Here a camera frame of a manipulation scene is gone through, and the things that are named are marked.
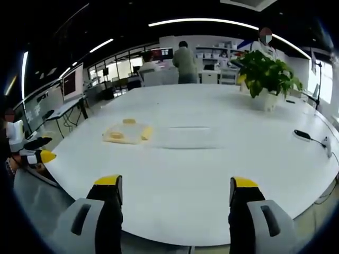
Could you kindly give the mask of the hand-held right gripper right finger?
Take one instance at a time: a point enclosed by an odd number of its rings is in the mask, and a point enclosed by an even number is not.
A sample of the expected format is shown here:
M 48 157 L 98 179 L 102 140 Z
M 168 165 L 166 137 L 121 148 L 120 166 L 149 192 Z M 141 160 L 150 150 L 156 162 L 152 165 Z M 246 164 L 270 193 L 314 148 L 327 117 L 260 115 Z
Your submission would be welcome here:
M 293 219 L 256 182 L 230 179 L 230 253 L 295 253 Z

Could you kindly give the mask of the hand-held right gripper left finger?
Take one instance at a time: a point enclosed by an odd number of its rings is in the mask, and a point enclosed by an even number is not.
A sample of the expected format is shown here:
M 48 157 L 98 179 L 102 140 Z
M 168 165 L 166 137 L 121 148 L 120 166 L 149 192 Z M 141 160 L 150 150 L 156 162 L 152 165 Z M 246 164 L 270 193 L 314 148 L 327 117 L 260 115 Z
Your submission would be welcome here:
M 96 180 L 58 219 L 55 253 L 121 253 L 122 176 Z

